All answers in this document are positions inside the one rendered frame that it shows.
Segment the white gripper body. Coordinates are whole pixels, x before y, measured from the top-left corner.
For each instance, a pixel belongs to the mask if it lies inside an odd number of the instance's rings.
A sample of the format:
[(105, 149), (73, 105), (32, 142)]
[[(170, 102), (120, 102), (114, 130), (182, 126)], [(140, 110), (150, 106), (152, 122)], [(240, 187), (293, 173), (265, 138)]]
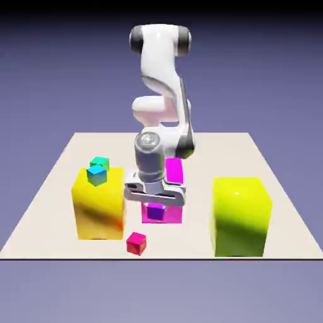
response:
[(182, 184), (164, 179), (144, 182), (138, 172), (131, 172), (124, 179), (124, 197), (129, 201), (182, 207), (185, 204), (185, 190)]

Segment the small purple cube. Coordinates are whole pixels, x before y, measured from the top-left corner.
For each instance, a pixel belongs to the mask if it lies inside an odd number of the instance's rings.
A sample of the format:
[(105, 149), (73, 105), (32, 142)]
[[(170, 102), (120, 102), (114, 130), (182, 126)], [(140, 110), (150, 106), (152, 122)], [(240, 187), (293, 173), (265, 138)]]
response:
[(165, 214), (166, 207), (162, 204), (148, 203), (147, 205), (147, 217), (151, 220), (161, 221)]

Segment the small red cube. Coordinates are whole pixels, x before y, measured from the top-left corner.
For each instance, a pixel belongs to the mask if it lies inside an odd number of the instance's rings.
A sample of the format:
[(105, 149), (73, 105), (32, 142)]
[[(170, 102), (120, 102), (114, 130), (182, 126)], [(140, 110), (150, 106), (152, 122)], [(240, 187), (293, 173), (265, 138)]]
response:
[(126, 240), (126, 247), (129, 253), (141, 255), (146, 248), (146, 235), (132, 232)]

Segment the small cyan cube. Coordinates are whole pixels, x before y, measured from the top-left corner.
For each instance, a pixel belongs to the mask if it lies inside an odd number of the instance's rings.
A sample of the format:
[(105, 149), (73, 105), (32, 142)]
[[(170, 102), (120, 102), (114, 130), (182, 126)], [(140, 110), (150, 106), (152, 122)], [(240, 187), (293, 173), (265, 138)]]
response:
[(101, 165), (94, 165), (86, 169), (88, 182), (94, 186), (106, 183), (107, 170)]

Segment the small green cube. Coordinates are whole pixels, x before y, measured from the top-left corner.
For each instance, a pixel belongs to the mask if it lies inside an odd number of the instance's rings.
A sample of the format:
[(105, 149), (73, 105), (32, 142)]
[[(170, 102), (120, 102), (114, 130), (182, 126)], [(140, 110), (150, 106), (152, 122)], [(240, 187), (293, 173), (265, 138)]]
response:
[(94, 157), (94, 159), (92, 159), (92, 161), (90, 162), (90, 166), (94, 167), (97, 165), (104, 167), (107, 171), (109, 171), (110, 169), (110, 161), (106, 157), (101, 157), (101, 156)]

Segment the large magenta box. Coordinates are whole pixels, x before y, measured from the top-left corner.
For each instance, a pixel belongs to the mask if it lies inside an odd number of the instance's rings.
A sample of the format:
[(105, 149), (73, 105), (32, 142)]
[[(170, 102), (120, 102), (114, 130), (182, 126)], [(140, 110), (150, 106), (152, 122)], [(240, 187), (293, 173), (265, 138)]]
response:
[[(169, 182), (184, 183), (184, 173), (182, 168), (182, 160), (180, 158), (167, 158), (165, 160), (166, 179)], [(141, 204), (142, 223), (166, 223), (177, 224), (182, 222), (182, 207), (165, 206), (165, 214), (161, 221), (151, 220), (147, 217), (148, 203)]]

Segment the large lime yellow box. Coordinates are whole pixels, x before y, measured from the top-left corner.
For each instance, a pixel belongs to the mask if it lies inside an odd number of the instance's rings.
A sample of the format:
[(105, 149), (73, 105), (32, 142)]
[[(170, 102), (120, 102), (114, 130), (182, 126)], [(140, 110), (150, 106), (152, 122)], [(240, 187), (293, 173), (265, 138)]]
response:
[(209, 220), (215, 257), (262, 257), (273, 202), (257, 177), (213, 179)]

